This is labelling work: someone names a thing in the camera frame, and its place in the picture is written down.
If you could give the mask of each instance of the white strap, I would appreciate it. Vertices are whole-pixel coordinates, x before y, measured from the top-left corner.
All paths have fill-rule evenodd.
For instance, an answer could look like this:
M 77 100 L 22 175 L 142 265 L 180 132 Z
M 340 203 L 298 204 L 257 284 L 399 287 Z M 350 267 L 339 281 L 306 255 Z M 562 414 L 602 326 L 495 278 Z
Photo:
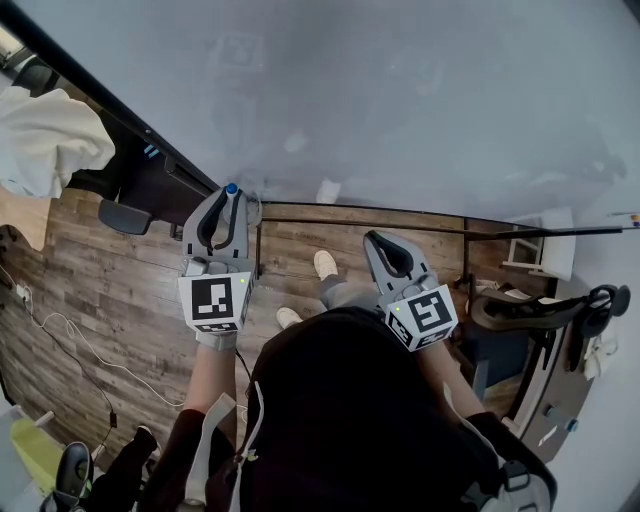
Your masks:
M 499 467 L 502 467 L 504 465 L 504 463 L 506 462 L 506 460 L 504 460 L 502 457 L 500 457 L 500 455 L 498 454 L 498 452 L 496 451 L 496 449 L 493 447 L 493 445 L 491 444 L 491 442 L 484 437 L 480 431 L 473 426 L 473 424 L 470 421 L 467 421 L 466 418 L 463 418 L 462 416 L 460 416 L 460 414 L 458 414 L 458 411 L 456 411 L 455 407 L 453 407 L 453 399 L 451 398 L 451 390 L 449 389 L 449 386 L 447 386 L 446 382 L 442 383 L 442 386 L 444 388 L 444 399 L 447 401 L 447 404 L 449 404 L 449 407 L 451 408 L 451 410 L 455 413 L 455 415 L 460 419 L 460 423 L 462 423 L 465 427 L 467 427 L 471 432 L 473 432 L 476 436 L 478 436 L 480 438 L 480 440 L 487 445 L 487 447 L 493 452 L 495 453 L 497 459 L 498 459 L 498 465 Z
M 242 451 L 242 460 L 238 463 L 238 474 L 236 476 L 236 483 L 233 486 L 233 494 L 231 495 L 231 505 L 229 506 L 229 512 L 240 512 L 240 480 L 242 479 L 242 466 L 245 461 L 252 455 L 250 452 L 253 452 L 252 445 L 258 435 L 258 431 L 260 430 L 260 426 L 262 425 L 262 420 L 264 418 L 264 398 L 262 397 L 262 391 L 260 390 L 260 384 L 258 382 L 254 383 L 256 386 L 256 393 L 258 394 L 258 403 L 260 405 L 260 410 L 258 413 L 258 421 L 256 422 L 253 430 L 251 431 L 251 435 L 249 436 L 249 440 L 244 445 L 244 450 Z
M 235 409 L 236 402 L 226 393 L 211 406 L 202 422 L 200 444 L 187 478 L 184 499 L 190 505 L 206 503 L 205 486 L 209 478 L 209 455 L 211 453 L 211 435 L 218 424 Z

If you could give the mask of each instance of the device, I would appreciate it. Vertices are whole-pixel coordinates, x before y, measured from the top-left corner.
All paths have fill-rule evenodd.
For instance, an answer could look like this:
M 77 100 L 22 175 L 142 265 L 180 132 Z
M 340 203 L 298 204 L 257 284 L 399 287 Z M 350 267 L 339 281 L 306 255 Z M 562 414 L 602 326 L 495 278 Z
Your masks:
M 451 335 L 458 316 L 449 288 L 438 283 L 418 246 L 391 233 L 369 231 L 364 252 L 381 294 L 384 322 L 408 350 Z
M 213 244 L 229 209 L 226 239 Z M 235 184 L 214 192 L 191 214 L 182 235 L 183 276 L 178 279 L 187 325 L 200 343 L 242 330 L 253 291 L 255 262 L 249 259 L 247 197 Z

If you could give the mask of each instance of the white cable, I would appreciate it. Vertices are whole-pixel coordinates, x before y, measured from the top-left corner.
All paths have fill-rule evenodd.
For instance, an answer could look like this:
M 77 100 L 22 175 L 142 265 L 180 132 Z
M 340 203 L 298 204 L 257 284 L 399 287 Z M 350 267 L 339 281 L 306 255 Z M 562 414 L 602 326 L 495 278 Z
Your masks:
M 76 336 L 76 331 L 78 332 L 78 334 L 80 335 L 80 337 L 82 338 L 82 341 L 84 341 L 87 346 L 91 349 L 91 352 L 93 352 L 93 355 L 96 356 L 98 358 L 98 361 L 100 361 L 103 365 L 105 366 L 110 366 L 112 368 L 120 368 L 121 370 L 126 371 L 129 375 L 131 375 L 133 378 L 139 380 L 140 382 L 142 382 L 145 386 L 147 386 L 151 392 L 156 395 L 160 400 L 162 400 L 165 404 L 170 405 L 171 407 L 182 407 L 184 405 L 184 402 L 179 403 L 179 404 L 174 404 L 172 402 L 169 402 L 166 398 L 164 398 L 160 393 L 158 393 L 155 389 L 153 389 L 153 387 L 147 383 L 144 379 L 138 377 L 135 373 L 133 373 L 131 370 L 129 370 L 129 368 L 127 368 L 126 366 L 122 366 L 119 364 L 113 364 L 113 363 L 108 363 L 107 361 L 105 361 L 104 359 L 102 359 L 97 352 L 93 349 L 93 347 L 91 346 L 91 343 L 89 343 L 87 341 L 87 339 L 84 337 L 84 334 L 82 334 L 82 332 L 80 331 L 80 329 L 78 328 L 78 326 L 73 322 L 73 320 L 69 320 L 66 316 L 64 316 L 62 313 L 51 313 L 49 316 L 47 316 L 44 321 L 42 322 L 42 325 L 39 325 L 34 319 L 33 319 L 33 292 L 31 291 L 31 288 L 29 288 L 28 286 L 24 287 L 25 290 L 29 290 L 29 297 L 31 298 L 30 302 L 31 302 L 31 308 L 29 310 L 29 315 L 31 316 L 31 322 L 33 323 L 33 325 L 35 325 L 36 327 L 40 327 L 41 329 L 44 329 L 44 326 L 47 324 L 47 321 L 54 317 L 54 316 L 60 316 L 62 318 L 64 318 L 66 325 L 67 325 L 67 334 L 69 335 L 70 339 L 74 339 Z
M 13 283 L 14 288 L 17 288 L 18 285 L 13 280 L 13 277 L 11 277 L 11 274 L 9 274 L 9 272 L 7 272 L 2 265 L 0 265 L 0 270 L 2 270 L 5 274 L 7 274 L 9 276 L 9 279 L 11 279 L 11 282 Z

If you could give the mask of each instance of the power outlet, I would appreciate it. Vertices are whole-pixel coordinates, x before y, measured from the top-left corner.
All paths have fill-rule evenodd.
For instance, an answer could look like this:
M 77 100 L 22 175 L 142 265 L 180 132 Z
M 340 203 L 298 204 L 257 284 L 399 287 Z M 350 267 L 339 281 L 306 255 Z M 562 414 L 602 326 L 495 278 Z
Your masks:
M 31 302 L 31 289 L 19 284 L 16 286 L 16 293 L 25 302 Z

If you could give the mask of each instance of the black chair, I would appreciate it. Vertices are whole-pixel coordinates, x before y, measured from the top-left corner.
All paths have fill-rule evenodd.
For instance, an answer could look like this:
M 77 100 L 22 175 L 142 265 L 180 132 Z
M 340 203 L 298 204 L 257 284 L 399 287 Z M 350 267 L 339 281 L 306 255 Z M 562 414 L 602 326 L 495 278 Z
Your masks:
M 13 85 L 31 91 L 32 97 L 61 85 L 60 75 L 34 57 L 22 68 Z M 213 191 L 191 178 L 176 162 L 145 150 L 149 144 L 107 111 L 99 114 L 116 147 L 102 170 L 75 172 L 68 188 L 102 196 L 98 217 L 107 226 L 131 235 L 144 235 L 153 220 L 184 226 L 189 215 Z
M 469 276 L 469 312 L 476 298 L 476 279 Z M 480 399 L 486 389 L 521 374 L 529 357 L 529 331 L 496 332 L 478 325 L 469 316 L 458 329 L 455 347 L 461 372 Z

